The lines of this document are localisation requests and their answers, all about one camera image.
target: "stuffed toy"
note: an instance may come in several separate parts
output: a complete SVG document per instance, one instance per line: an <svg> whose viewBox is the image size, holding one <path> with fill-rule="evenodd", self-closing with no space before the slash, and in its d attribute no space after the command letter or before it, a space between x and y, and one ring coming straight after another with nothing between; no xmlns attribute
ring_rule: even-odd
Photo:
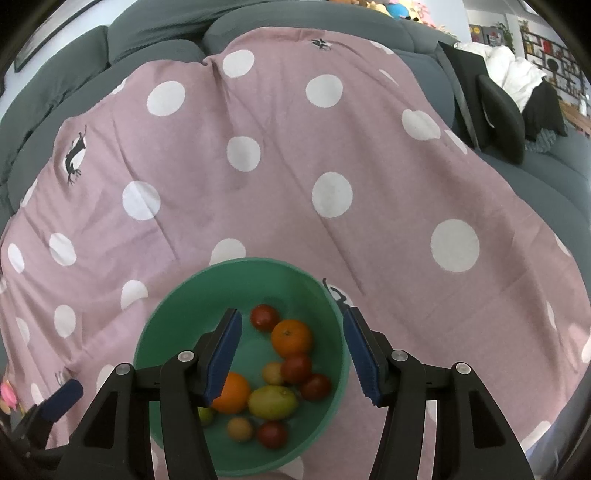
<svg viewBox="0 0 591 480"><path fill-rule="evenodd" d="M370 8L371 10L375 10L386 14L387 16L391 17L386 9L385 5L377 4L376 2L368 2L367 0L329 0L330 2L335 2L337 4L348 4L348 5L359 5L360 7Z"/></svg>
<svg viewBox="0 0 591 480"><path fill-rule="evenodd" d="M418 12L418 16L421 19L421 23L428 25L431 28L437 28L437 25L431 18L431 12L429 11L429 7L427 5L421 4L416 2L416 10Z"/></svg>
<svg viewBox="0 0 591 480"><path fill-rule="evenodd" d="M376 2L367 2L367 7L370 8L371 10L375 10L375 11L378 11L380 13L386 14L389 17L392 16L392 15L390 15L390 13L388 12L388 10L386 9L386 6L385 5L377 4Z"/></svg>

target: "tomato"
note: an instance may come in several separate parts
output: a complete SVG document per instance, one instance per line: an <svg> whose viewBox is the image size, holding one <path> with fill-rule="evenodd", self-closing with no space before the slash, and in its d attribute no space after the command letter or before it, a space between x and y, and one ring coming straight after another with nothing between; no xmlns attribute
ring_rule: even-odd
<svg viewBox="0 0 591 480"><path fill-rule="evenodd" d="M281 375L281 362L271 362L262 369L262 379L269 385L283 385L285 379Z"/></svg>
<svg viewBox="0 0 591 480"><path fill-rule="evenodd" d="M266 421L256 431L256 439L271 450L283 447L288 438L287 427L280 421Z"/></svg>
<svg viewBox="0 0 591 480"><path fill-rule="evenodd" d="M302 383L312 374L312 360L305 353L290 355L281 364L283 380L292 384Z"/></svg>
<svg viewBox="0 0 591 480"><path fill-rule="evenodd" d="M251 323L260 332L272 332L281 320L279 312L270 305L259 305L251 311Z"/></svg>
<svg viewBox="0 0 591 480"><path fill-rule="evenodd" d="M312 375L305 383L300 385L300 393L304 400L318 401L326 398L332 390L330 378L322 374Z"/></svg>

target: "polka dot blanket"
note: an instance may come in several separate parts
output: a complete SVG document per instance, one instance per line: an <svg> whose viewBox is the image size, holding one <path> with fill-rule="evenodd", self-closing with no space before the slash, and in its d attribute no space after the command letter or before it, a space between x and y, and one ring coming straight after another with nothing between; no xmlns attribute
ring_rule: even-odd
<svg viewBox="0 0 591 480"><path fill-rule="evenodd" d="M394 52L327 31L262 28L203 64L141 66L63 124L1 255L20 399L39 403L69 377L85 388L51 445L67 442L113 365L132 361L164 296L230 258L327 278L396 348L468 362L524 449L591 358L589 300L554 232L448 129ZM367 478L384 418L352 371L290 474ZM164 479L156 445L154 463Z"/></svg>

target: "plush toy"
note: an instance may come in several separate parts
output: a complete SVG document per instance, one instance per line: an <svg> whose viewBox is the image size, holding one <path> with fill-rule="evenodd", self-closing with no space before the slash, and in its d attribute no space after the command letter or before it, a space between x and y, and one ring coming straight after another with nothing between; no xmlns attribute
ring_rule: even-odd
<svg viewBox="0 0 591 480"><path fill-rule="evenodd" d="M380 13L386 14L389 17L392 16L392 15L390 15L390 13L388 12L388 10L386 9L386 6L385 5L377 4L376 2L367 2L367 7L370 8L371 10L375 10L375 11L378 11Z"/></svg>
<svg viewBox="0 0 591 480"><path fill-rule="evenodd" d="M421 21L421 17L418 14L417 11L417 3L414 2L413 0L389 0L390 1L390 5L396 5L394 7L394 9L396 9L397 11L399 11L400 13L398 15L393 15L394 18L404 18L407 20L414 20L415 22L419 22L422 23Z"/></svg>
<svg viewBox="0 0 591 480"><path fill-rule="evenodd" d="M386 10L392 15L394 18L407 18L410 13L408 13L408 8L406 8L403 4L393 4L389 3L386 5Z"/></svg>
<svg viewBox="0 0 591 480"><path fill-rule="evenodd" d="M421 19L421 23L425 25L429 25L429 27L437 28L437 25L431 18L431 12L429 11L429 7L427 5L421 4L416 2L416 10L418 12L418 16Z"/></svg>

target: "wall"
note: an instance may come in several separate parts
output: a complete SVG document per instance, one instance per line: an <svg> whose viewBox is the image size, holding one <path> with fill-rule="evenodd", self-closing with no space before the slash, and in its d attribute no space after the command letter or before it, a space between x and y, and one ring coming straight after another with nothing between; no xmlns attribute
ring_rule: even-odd
<svg viewBox="0 0 591 480"><path fill-rule="evenodd" d="M462 0L419 0L429 7L433 22L445 25L461 42L470 41L470 27Z"/></svg>
<svg viewBox="0 0 591 480"><path fill-rule="evenodd" d="M68 45L69 42L90 29L99 25L111 25L112 21L135 1L137 0L102 0L56 33L33 55L20 72L15 73L14 67L11 66L4 76L6 91L0 97L0 118L2 118L18 92L33 78L47 60Z"/></svg>
<svg viewBox="0 0 591 480"><path fill-rule="evenodd" d="M480 10L466 10L468 20L472 25L480 25L481 27L492 27L498 22L506 23L506 18L503 14L496 14L492 12L482 12Z"/></svg>
<svg viewBox="0 0 591 480"><path fill-rule="evenodd" d="M513 46L515 55L525 57L523 42L521 41L521 31L519 30L519 18L511 14L499 14L493 12L483 12L480 10L467 10L468 20L471 25L480 25L481 27L496 26L497 23L503 23L513 36Z"/></svg>

